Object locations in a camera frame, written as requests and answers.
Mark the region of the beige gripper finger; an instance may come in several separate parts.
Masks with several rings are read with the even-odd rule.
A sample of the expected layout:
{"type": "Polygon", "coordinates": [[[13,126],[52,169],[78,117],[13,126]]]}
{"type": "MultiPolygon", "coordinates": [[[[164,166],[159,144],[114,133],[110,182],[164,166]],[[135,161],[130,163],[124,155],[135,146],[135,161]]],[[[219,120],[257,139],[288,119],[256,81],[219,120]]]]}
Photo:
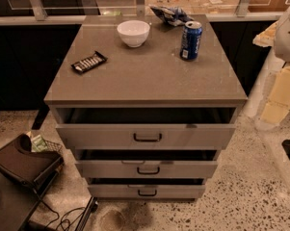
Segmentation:
{"type": "Polygon", "coordinates": [[[276,76],[260,119],[271,124],[281,123],[290,112],[290,65],[276,76]]]}

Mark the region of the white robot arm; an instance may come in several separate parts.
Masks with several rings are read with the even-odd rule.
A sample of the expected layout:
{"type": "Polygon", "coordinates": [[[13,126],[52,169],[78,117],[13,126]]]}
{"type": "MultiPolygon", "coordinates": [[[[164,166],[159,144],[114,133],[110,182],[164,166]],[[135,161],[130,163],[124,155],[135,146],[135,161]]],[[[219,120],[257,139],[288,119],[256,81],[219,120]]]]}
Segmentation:
{"type": "Polygon", "coordinates": [[[262,46],[272,46],[275,55],[287,63],[287,66],[277,73],[260,117],[267,123],[278,124],[290,112],[290,6],[277,22],[255,39],[262,46]]]}

